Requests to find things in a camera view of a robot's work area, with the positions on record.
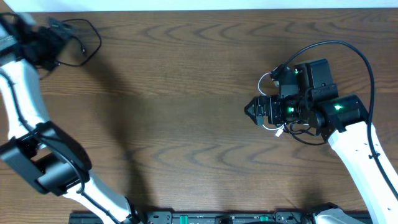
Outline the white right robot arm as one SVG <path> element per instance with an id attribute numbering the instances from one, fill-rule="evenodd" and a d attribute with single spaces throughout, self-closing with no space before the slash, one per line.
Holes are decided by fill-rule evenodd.
<path id="1" fill-rule="evenodd" d="M 279 88 L 276 95 L 253 98 L 244 112 L 258 126 L 296 136 L 295 124 L 316 130 L 343 161 L 373 223 L 397 223 L 397 172 L 378 140 L 369 112 L 356 95 L 340 96 L 327 59 L 285 66 L 269 73 Z"/>

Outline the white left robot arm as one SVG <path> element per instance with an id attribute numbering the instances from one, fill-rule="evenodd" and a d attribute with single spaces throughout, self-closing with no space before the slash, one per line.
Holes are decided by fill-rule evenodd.
<path id="1" fill-rule="evenodd" d="M 39 193 L 74 200 L 103 223 L 144 223 L 145 216 L 95 174 L 84 148 L 46 109 L 39 69 L 56 69 L 73 39 L 68 20 L 36 26 L 28 14 L 1 14 L 1 95 L 9 122 L 1 159 Z"/>

